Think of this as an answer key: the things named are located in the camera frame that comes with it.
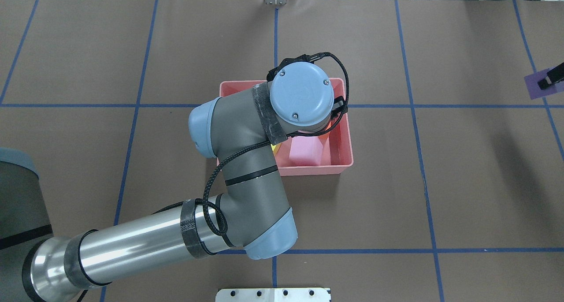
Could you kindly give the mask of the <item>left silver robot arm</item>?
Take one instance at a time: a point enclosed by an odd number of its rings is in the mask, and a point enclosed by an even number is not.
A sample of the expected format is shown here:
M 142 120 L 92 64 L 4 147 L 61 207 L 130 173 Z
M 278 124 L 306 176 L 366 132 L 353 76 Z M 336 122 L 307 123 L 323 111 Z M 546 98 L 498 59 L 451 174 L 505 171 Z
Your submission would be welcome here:
M 328 134 L 347 113 L 350 81 L 334 94 L 315 62 L 324 53 L 284 59 L 266 81 L 192 110 L 196 149 L 219 164 L 199 198 L 147 217 L 54 236 L 32 159 L 1 149 L 1 300 L 67 302 L 114 280 L 241 246 L 254 260 L 297 240 L 293 210 L 272 145 Z

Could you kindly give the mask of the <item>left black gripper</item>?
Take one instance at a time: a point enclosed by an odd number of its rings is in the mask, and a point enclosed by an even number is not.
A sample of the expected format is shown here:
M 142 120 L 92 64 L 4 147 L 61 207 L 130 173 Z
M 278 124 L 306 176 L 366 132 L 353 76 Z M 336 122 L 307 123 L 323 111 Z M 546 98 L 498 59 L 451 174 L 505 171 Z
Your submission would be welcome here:
M 348 111 L 347 100 L 343 96 L 338 96 L 333 101 L 331 109 L 331 119 L 338 119 L 341 115 L 346 114 Z

